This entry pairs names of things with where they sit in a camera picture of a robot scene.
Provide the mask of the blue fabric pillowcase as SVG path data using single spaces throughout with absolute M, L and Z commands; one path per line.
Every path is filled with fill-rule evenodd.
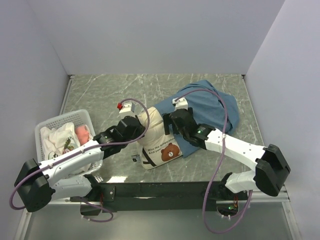
M 155 104 L 154 107 L 161 115 L 172 113 L 175 110 L 175 107 L 172 104 L 172 99 L 176 99 L 187 94 L 184 98 L 187 100 L 188 106 L 193 109 L 195 121 L 198 124 L 207 124 L 221 131 L 225 123 L 225 110 L 221 101 L 217 96 L 206 91 L 191 92 L 197 89 L 214 91 L 224 101 L 228 114 L 225 133 L 232 135 L 240 122 L 240 114 L 236 98 L 233 95 L 218 91 L 205 79 L 187 84 L 176 94 Z

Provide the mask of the cream bear print pillow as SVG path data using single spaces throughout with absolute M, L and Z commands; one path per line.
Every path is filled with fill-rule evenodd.
M 138 115 L 140 123 L 149 125 L 144 137 L 136 141 L 137 153 L 143 168 L 150 170 L 181 157 L 182 151 L 173 134 L 165 134 L 163 118 L 153 106 L 147 114 Z

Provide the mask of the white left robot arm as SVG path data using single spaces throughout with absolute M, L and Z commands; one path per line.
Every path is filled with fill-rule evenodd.
M 100 188 L 89 176 L 67 178 L 72 172 L 93 162 L 119 153 L 128 144 L 144 137 L 148 126 L 143 126 L 137 116 L 126 116 L 117 125 L 97 134 L 83 146 L 51 160 L 27 160 L 14 183 L 14 193 L 23 202 L 23 209 L 36 212 L 50 201 L 65 197 L 85 197 L 96 200 Z

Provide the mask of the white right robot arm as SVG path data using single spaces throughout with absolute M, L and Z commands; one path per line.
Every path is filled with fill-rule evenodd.
M 264 194 L 279 195 L 291 168 L 280 148 L 254 145 L 222 133 L 208 124 L 198 124 L 192 108 L 177 109 L 163 115 L 166 135 L 180 134 L 194 147 L 221 153 L 249 168 L 246 172 L 228 173 L 220 182 L 219 193 L 230 200 L 241 191 L 260 190 Z

